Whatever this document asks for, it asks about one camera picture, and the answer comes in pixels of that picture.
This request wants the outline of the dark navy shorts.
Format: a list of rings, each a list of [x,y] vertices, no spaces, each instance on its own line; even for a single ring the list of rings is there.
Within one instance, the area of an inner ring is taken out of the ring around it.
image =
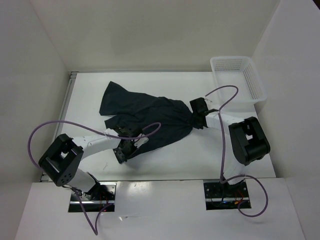
[[[183,101],[130,92],[112,81],[103,94],[99,114],[111,116],[104,121],[107,129],[143,129],[150,124],[161,123],[160,129],[148,138],[148,142],[127,155],[126,160],[177,142],[196,127],[193,114]]]

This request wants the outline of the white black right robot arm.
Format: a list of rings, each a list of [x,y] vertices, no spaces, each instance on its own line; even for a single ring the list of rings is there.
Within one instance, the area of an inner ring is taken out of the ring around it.
[[[245,168],[270,153],[269,141],[254,116],[241,118],[209,109],[203,97],[191,100],[190,106],[191,122],[196,128],[221,131],[219,191],[223,196],[230,197],[237,191],[237,184],[247,177]]]

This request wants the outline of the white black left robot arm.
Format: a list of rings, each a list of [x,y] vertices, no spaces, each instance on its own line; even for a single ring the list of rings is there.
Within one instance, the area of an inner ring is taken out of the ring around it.
[[[120,126],[108,128],[102,134],[82,137],[59,135],[38,161],[40,168],[58,187],[74,188],[89,200],[107,191],[89,172],[79,169],[80,162],[89,156],[112,150],[120,164],[126,162],[149,138],[140,128]]]

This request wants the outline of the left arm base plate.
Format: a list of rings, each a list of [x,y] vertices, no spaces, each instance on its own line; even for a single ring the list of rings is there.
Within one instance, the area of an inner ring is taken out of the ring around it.
[[[90,196],[77,190],[79,198],[87,213],[114,212],[115,211],[115,198],[116,198],[116,182],[105,181],[100,183],[102,191]]]

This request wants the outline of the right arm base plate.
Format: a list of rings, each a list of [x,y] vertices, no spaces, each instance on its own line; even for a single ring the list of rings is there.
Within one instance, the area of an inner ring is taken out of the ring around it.
[[[205,206],[207,211],[250,209],[251,203],[247,184],[244,180],[230,185],[221,184],[218,180],[207,180],[203,182]]]

